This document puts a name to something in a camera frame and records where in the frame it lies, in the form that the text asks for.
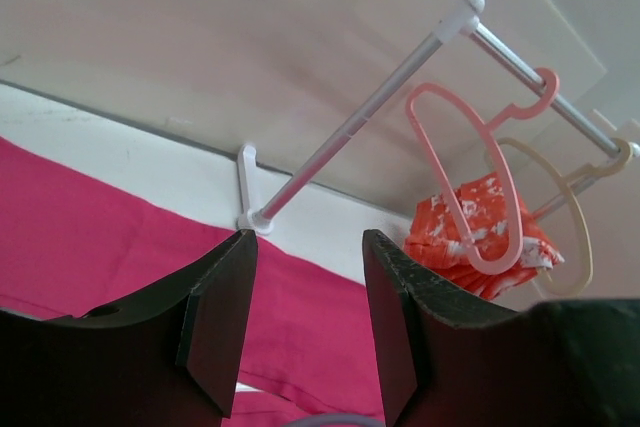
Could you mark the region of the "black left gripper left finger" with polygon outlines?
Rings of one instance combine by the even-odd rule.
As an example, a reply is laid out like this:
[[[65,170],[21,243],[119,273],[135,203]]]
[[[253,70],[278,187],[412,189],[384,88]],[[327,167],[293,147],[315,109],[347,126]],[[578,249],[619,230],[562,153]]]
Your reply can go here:
[[[5,426],[217,426],[231,414],[257,267],[249,230],[84,316],[1,315]]]

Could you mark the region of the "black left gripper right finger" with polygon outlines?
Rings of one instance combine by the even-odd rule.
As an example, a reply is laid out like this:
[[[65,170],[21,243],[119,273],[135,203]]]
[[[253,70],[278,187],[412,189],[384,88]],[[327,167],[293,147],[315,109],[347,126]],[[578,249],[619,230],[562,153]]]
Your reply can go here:
[[[639,303],[548,301],[517,312],[362,238],[390,426],[635,426]]]

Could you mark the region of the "pink trousers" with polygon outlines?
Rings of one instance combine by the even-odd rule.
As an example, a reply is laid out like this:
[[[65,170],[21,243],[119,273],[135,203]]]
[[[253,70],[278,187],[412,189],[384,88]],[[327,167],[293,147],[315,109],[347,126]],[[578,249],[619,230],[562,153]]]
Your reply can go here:
[[[224,241],[202,224],[1,145],[1,304],[43,319],[81,315],[172,274]],[[248,390],[230,426],[315,414],[384,417],[364,286],[267,241],[240,363]]]

